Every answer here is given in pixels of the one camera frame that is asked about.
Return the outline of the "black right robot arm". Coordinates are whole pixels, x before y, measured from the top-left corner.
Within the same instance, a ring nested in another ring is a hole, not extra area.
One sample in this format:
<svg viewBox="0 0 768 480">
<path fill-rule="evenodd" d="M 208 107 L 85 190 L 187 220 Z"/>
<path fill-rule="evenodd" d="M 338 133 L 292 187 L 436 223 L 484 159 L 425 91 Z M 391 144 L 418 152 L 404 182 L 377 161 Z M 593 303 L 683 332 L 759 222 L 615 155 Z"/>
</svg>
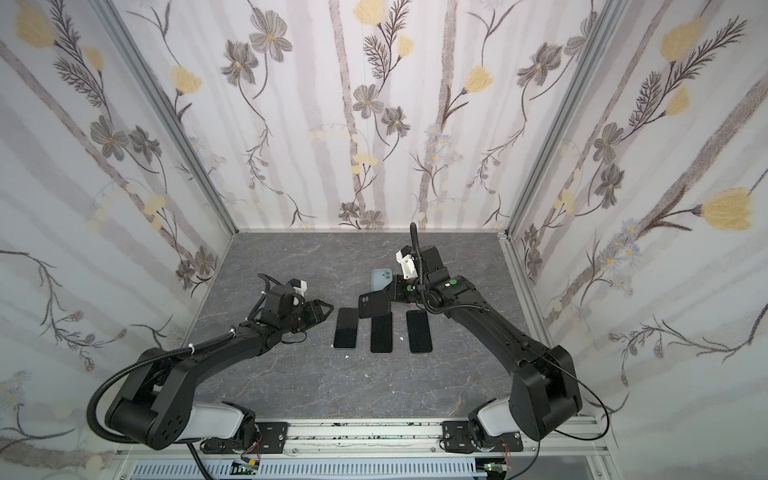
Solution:
<svg viewBox="0 0 768 480">
<path fill-rule="evenodd" d="M 472 333 L 510 374 L 508 408 L 521 431 L 541 440 L 583 406 L 571 355 L 515 327 L 467 278 L 453 276 L 436 247 L 407 245 L 396 253 L 402 273 L 385 288 L 391 300 L 444 315 Z"/>
</svg>

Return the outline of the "black phone case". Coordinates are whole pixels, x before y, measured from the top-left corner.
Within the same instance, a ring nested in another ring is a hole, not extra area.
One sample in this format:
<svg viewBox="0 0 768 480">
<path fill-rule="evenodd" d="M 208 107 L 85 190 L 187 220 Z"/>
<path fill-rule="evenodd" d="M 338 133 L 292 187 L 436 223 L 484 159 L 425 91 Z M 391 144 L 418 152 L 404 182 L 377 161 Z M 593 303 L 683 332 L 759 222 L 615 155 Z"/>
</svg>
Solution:
<svg viewBox="0 0 768 480">
<path fill-rule="evenodd" d="M 374 291 L 358 297 L 358 315 L 361 319 L 384 316 L 391 312 L 392 295 L 386 291 Z"/>
</svg>

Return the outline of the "phone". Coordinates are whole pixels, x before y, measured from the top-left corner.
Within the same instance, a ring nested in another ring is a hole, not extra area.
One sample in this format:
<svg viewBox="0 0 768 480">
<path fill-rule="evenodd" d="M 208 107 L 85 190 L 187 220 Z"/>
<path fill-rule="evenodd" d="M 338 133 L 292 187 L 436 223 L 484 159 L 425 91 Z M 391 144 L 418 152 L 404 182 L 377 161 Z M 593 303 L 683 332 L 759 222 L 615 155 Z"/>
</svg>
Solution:
<svg viewBox="0 0 768 480">
<path fill-rule="evenodd" d="M 359 312 L 357 308 L 340 308 L 337 314 L 333 347 L 354 349 L 357 344 Z"/>
<path fill-rule="evenodd" d="M 393 351 L 393 315 L 388 312 L 371 319 L 370 351 L 389 354 Z"/>
</svg>

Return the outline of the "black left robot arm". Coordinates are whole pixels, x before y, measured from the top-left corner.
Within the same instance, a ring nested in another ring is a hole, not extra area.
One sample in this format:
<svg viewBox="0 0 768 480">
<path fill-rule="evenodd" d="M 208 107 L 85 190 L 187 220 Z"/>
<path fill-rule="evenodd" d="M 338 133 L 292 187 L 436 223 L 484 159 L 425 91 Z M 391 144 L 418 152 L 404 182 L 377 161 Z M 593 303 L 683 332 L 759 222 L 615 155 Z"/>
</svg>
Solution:
<svg viewBox="0 0 768 480">
<path fill-rule="evenodd" d="M 322 300 L 306 300 L 291 284 L 267 288 L 246 319 L 225 334 L 175 350 L 149 349 L 113 374 L 89 400 L 87 423 L 104 440 L 154 450 L 208 439 L 247 449 L 258 439 L 253 412 L 230 403 L 199 403 L 197 387 L 268 353 L 284 336 L 307 332 L 333 310 Z"/>
</svg>

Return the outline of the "pale blue phone case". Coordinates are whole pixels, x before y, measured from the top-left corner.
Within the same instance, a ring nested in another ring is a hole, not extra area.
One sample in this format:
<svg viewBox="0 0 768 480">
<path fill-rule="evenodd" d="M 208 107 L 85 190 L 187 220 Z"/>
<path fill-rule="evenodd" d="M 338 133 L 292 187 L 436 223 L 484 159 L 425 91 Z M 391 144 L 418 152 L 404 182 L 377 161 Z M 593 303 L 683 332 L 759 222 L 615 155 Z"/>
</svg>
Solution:
<svg viewBox="0 0 768 480">
<path fill-rule="evenodd" d="M 371 287 L 373 291 L 385 289 L 393 280 L 393 272 L 389 268 L 376 268 L 371 272 Z"/>
</svg>

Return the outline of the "black smartphone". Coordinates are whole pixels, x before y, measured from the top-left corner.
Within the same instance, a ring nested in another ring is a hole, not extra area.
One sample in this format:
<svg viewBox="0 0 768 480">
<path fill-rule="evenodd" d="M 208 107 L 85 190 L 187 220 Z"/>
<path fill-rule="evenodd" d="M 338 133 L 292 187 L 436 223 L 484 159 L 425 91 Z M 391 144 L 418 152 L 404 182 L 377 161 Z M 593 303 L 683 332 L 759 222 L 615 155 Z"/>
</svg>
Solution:
<svg viewBox="0 0 768 480">
<path fill-rule="evenodd" d="M 433 342 L 428 314 L 423 310 L 406 312 L 409 349 L 413 354 L 428 354 L 433 351 Z"/>
</svg>

